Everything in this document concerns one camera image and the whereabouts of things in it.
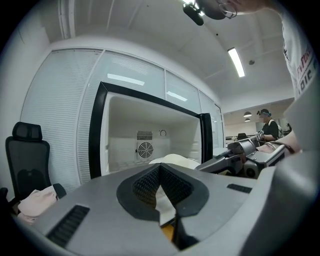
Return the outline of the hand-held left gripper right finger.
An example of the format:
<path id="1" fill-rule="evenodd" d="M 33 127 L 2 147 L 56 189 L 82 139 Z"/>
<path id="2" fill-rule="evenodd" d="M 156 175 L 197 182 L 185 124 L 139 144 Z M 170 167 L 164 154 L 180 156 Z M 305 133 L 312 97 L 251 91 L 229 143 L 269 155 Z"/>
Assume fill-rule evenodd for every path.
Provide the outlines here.
<path id="1" fill-rule="evenodd" d="M 176 209 L 177 239 L 160 253 L 240 253 L 254 224 L 246 222 L 246 200 L 257 180 L 159 166 L 161 186 Z"/>

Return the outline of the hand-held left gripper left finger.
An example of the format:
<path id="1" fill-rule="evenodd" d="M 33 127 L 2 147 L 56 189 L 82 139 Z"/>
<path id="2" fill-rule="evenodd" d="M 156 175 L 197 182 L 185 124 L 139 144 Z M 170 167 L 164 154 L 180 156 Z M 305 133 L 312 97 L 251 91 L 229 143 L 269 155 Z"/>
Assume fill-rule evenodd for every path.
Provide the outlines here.
<path id="1" fill-rule="evenodd" d="M 74 206 L 89 209 L 65 249 L 85 256 L 173 256 L 179 251 L 168 240 L 159 221 L 134 218 L 119 203 L 117 188 L 123 180 L 149 165 L 94 178 L 58 200 L 39 218 L 44 236 Z"/>

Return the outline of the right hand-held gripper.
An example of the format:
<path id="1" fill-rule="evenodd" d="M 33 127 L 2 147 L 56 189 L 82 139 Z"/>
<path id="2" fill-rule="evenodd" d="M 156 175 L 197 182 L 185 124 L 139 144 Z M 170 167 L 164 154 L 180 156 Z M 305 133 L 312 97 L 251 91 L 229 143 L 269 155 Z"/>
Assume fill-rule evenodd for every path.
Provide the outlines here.
<path id="1" fill-rule="evenodd" d="M 212 159 L 198 165 L 195 169 L 205 173 L 239 173 L 242 169 L 248 178 L 257 179 L 264 168 L 275 166 L 286 156 L 285 145 L 274 146 L 272 153 L 257 150 L 259 142 L 255 136 L 229 143 L 227 151 L 213 156 Z"/>

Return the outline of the person's right hand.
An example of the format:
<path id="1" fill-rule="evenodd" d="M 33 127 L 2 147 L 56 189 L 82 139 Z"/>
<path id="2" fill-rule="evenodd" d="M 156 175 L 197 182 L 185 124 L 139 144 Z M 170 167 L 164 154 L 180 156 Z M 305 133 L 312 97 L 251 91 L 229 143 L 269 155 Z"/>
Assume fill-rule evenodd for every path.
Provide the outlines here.
<path id="1" fill-rule="evenodd" d="M 273 153 L 276 149 L 277 147 L 269 142 L 266 142 L 264 145 L 256 148 L 257 151 L 267 153 L 267 154 Z"/>

